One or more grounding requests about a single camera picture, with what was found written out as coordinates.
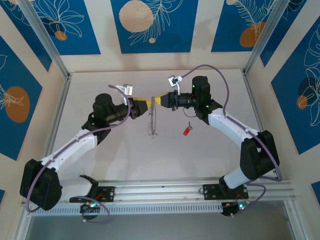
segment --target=white line drawing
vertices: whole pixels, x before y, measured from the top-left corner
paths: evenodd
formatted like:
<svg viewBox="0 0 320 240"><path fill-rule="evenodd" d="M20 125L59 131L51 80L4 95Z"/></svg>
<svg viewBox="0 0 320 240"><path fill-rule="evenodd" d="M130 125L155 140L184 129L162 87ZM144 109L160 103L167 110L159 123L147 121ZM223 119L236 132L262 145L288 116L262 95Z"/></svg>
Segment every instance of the white line drawing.
<svg viewBox="0 0 320 240"><path fill-rule="evenodd" d="M1 0L11 11L13 16L24 24L30 26L16 0ZM55 36L58 40L67 39L67 33L82 37L83 33L77 24L85 19L75 11L71 11L69 0L29 0L44 24L49 35Z"/></svg>
<svg viewBox="0 0 320 240"><path fill-rule="evenodd" d="M305 0L291 0L282 14L282 17L287 20L289 12L299 11L304 1Z"/></svg>
<svg viewBox="0 0 320 240"><path fill-rule="evenodd" d="M238 8L240 17L254 29L256 40L260 35L262 22L272 12L276 2L277 0L264 0L262 6L258 8L255 0L226 0L228 5L235 5Z"/></svg>
<svg viewBox="0 0 320 240"><path fill-rule="evenodd" d="M7 57L8 56L6 55L0 55L0 70L5 66ZM23 99L24 97L16 98L11 96L2 88L0 84L0 109L3 109L6 105L10 106L10 104L23 106L24 104L21 102Z"/></svg>
<svg viewBox="0 0 320 240"><path fill-rule="evenodd" d="M304 56L305 74L308 86L299 96L297 104L300 109L310 107L310 126L320 124L320 25L313 33Z"/></svg>
<svg viewBox="0 0 320 240"><path fill-rule="evenodd" d="M21 11L20 7L18 6L18 3L16 2L16 0L1 0L1 1L10 10L12 15L16 19L23 22L25 25L30 26L28 20L26 19L25 15Z"/></svg>
<svg viewBox="0 0 320 240"><path fill-rule="evenodd" d="M235 5L238 8L240 17L246 21L249 27L254 29L254 37L257 40L262 31L262 22L266 21L278 0L264 0L261 7L257 7L256 0L226 0L228 5ZM282 14L287 20L289 12L298 11L305 0L291 0Z"/></svg>
<svg viewBox="0 0 320 240"><path fill-rule="evenodd" d="M129 31L132 39L130 46L139 41L149 41L153 44L161 35L162 31L166 30L166 26L170 27L171 21L169 14L177 10L184 0L179 0L178 4L174 4L177 0L130 0L120 10L119 17L123 27L128 30L122 17L128 14L131 20L136 22L136 25L142 27L139 31Z"/></svg>

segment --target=yellow object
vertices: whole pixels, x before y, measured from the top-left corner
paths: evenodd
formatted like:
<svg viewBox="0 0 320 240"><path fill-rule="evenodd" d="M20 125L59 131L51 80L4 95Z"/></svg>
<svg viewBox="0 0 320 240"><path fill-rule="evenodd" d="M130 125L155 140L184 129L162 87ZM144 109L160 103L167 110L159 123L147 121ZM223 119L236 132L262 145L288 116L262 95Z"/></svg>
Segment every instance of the yellow object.
<svg viewBox="0 0 320 240"><path fill-rule="evenodd" d="M154 101L155 101L156 104L161 105L161 97L160 96L155 97Z"/></svg>
<svg viewBox="0 0 320 240"><path fill-rule="evenodd" d="M146 98L134 97L134 98L133 98L133 101L145 101L148 109L151 107L151 101L148 100L148 99L146 99Z"/></svg>
<svg viewBox="0 0 320 240"><path fill-rule="evenodd" d="M162 94L160 96L155 97L154 98L155 103L161 105L161 97L164 96L164 95L167 95L167 94L168 94L168 92L166 92L166 93L164 93L164 94Z"/></svg>

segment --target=cable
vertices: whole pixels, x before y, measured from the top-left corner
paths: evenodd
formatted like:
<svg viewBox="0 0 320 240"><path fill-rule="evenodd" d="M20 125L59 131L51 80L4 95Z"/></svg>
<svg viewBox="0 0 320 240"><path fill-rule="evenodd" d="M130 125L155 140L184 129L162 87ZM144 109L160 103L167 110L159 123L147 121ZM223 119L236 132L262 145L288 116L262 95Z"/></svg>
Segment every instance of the cable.
<svg viewBox="0 0 320 240"><path fill-rule="evenodd" d="M230 120L231 122L233 122L234 124L236 124L237 126L239 126L241 129L243 129L244 131L246 131L246 127L244 127L240 122L234 120L233 118L229 117L227 115L227 112L226 112L226 107L227 107L227 104L228 104L228 101L229 101L229 97L230 97L230 89L229 89L229 85L228 85L228 82L225 78L225 76L222 74L222 72L216 68L215 66L212 66L212 65L208 65L208 64L202 64L202 65L199 65L199 66L196 66L194 69L190 70L189 72L187 72L186 74L182 75L181 77L182 78L185 78L186 76L188 76L189 74L191 74L192 72L194 72L195 70L201 68L201 67L208 67L208 68L212 68L214 70L216 70L220 76L222 77L223 81L224 81L224 84L225 84L225 87L226 87L226 100L225 100L225 103L223 105L223 115L228 119ZM271 159L273 165L274 165L274 168L275 168L275 171L276 171L276 174L278 176L278 179L277 178L273 178L273 177L267 177L267 176L262 176L261 178L262 179L268 179L268 180L272 180L272 181L276 181L276 182L281 182L283 180L283 176L282 176L282 173L280 171L280 168L275 160L275 158L272 156L271 152L269 151L269 149L267 148L267 146L256 136L254 135L251 131L248 131L248 134L250 134L260 145L261 147L265 150L266 154L269 156L269 158Z"/></svg>
<svg viewBox="0 0 320 240"><path fill-rule="evenodd" d="M186 109L186 107L184 107L183 109L182 109L182 111L183 111L183 113L184 113L184 115L186 116L186 117L188 117L188 118L195 118L197 115L194 115L194 116L188 116L187 114L186 114L186 112L185 112L185 109Z"/></svg>
<svg viewBox="0 0 320 240"><path fill-rule="evenodd" d="M87 209L90 209L90 208L87 208L87 209L85 209L85 210L82 212L82 215L81 215L81 217L82 217L82 219L84 220L84 222L90 223L90 224L105 224L105 223L107 223L107 222L110 220L110 211L109 211L109 209L108 209L105 205L103 205L101 202L99 202L98 200L93 199L93 198L90 198L90 197L87 197L87 196L75 196L75 198L85 199L85 200L89 200L89 201L91 201L91 202L95 202L96 204L98 204L98 205L100 205L101 207L103 207L103 208L106 210L106 212L108 213L108 217L107 217L105 220L102 220L102 221L90 221L90 220L87 220L87 219L85 218L86 210L87 210Z"/></svg>
<svg viewBox="0 0 320 240"><path fill-rule="evenodd" d="M204 195L205 193L204 193L204 187L200 187L200 189L199 189L199 194L201 194L201 195Z"/></svg>
<svg viewBox="0 0 320 240"><path fill-rule="evenodd" d="M81 135L81 136L79 137L79 140L80 140L80 139L83 139L84 137L86 137L86 136L88 136L88 135L91 135L91 134L94 134L94 133L97 133L97 132L114 129L114 128L122 125L122 124L129 118L130 113L131 113L131 105L130 105L130 101L129 101L128 97L127 97L119 88L117 88L117 87L115 87L115 86L113 86L113 85L108 85L108 87L117 90L118 92L120 92L120 93L124 96L124 98L125 98L125 100L126 100L126 102L127 102L127 104L128 104L128 112L127 112L125 118L124 118L122 121L120 121L118 124L116 124L116 125L108 126L108 127L103 127L103 128L99 128L99 129L96 129L96 130L87 132L87 133ZM67 144L63 149L61 149L57 154L55 154L55 155L53 156L53 160L55 160L57 157L59 157L65 150L67 150L70 146L72 146L72 145L73 145L74 143L76 143L76 142L77 142L77 140L73 140L73 141L71 141L69 144ZM45 171L45 169L49 166L49 164L53 162L53 160L49 160L49 161L41 168L41 170L40 170L40 171L38 172L38 174L35 176L32 184L31 184L31 186L30 186L30 188L29 188L28 194L27 194L27 196L26 196L26 201L25 201L25 210L26 210L28 213L34 213L35 211L37 211L37 210L40 208L40 207L38 206L38 207L36 207L35 209L32 209L32 210L30 209L30 197L31 197L31 194L32 194L32 192L33 192L33 190L34 190L34 188L35 188L35 185L36 185L38 179L40 178L40 176L42 175L42 173Z"/></svg>
<svg viewBox="0 0 320 240"><path fill-rule="evenodd" d="M263 186L262 184L249 183L249 184L247 184L247 185L248 185L248 186L261 187L261 188L263 188L263 192L262 192L262 194L261 194L259 197L257 197L254 201L250 202L250 204L248 204L248 205L244 208L244 210L247 210L248 208L251 208L255 203L257 203L257 202L265 195L265 193L266 193L266 191L267 191L267 188L266 188L265 186ZM229 206L223 206L222 208L232 207L232 206L234 206L234 205L238 205L238 203L235 203L235 204L232 204L232 205L229 205ZM233 214L232 216L239 215L239 214L241 214L242 212L243 212L243 211L239 210L237 213Z"/></svg>

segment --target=white table surface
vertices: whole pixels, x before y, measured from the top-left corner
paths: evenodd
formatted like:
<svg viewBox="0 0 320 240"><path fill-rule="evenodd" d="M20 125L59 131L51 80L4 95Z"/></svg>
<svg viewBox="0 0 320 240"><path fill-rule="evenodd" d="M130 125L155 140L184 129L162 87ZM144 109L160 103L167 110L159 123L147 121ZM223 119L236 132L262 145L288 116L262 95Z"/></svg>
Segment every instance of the white table surface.
<svg viewBox="0 0 320 240"><path fill-rule="evenodd" d="M168 77L183 75L186 71L133 71L74 73L67 94L54 144L54 151L73 138L86 122L95 97L101 93L121 103L120 94L108 88L112 85L133 85L133 97L151 99L171 92ZM229 88L227 111L244 124L258 129L254 111L239 69L222 70ZM211 96L224 104L226 87L214 70L197 70L181 82L181 92L191 92L195 76L207 76ZM188 115L194 111L186 109ZM71 172L86 174L96 180L168 180L185 178L221 177L237 168L240 149L218 129L198 118L187 118L182 108L156 106L156 132L148 135L149 116L146 112L136 120L128 119L115 128L95 149L86 153ZM193 130L183 132L191 122Z"/></svg>

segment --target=black connector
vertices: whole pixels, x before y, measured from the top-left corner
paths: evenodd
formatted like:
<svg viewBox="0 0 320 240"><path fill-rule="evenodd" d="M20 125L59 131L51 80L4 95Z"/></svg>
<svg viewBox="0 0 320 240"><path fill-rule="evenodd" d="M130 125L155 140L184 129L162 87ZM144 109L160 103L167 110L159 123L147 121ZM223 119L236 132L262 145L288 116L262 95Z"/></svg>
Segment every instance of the black connector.
<svg viewBox="0 0 320 240"><path fill-rule="evenodd" d="M25 164L20 186L21 196L27 198L30 186L42 168L41 161L34 159ZM30 201L47 211L59 202L61 194L62 186L56 170L54 168L46 168L34 186Z"/></svg>
<svg viewBox="0 0 320 240"><path fill-rule="evenodd" d="M136 119L148 110L148 103L138 98L129 98L130 117ZM89 131L110 127L112 123L122 121L128 114L128 106L124 103L114 105L112 97L107 93L99 94L95 98L92 106L93 112L89 114L88 120L81 127ZM98 131L94 133L97 136L97 144L99 145L111 132L111 129Z"/></svg>
<svg viewBox="0 0 320 240"><path fill-rule="evenodd" d="M267 147L275 159L276 164L279 166L280 161L272 134L265 130L263 132L259 132L257 137ZM272 171L275 168L275 165L256 139L246 138L241 144L240 168L248 179L254 181L264 174Z"/></svg>

